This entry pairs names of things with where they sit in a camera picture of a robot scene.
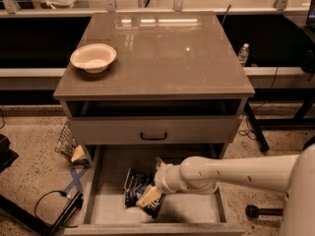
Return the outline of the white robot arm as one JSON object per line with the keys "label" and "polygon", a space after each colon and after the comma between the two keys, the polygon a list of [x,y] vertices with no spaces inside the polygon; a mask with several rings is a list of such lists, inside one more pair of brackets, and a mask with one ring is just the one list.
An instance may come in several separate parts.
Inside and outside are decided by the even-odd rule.
{"label": "white robot arm", "polygon": [[285,194],[281,236],[315,236],[315,146],[294,155],[211,159],[190,156],[177,165],[157,160],[154,183],[137,200],[156,207],[164,194],[206,195],[219,183]]}

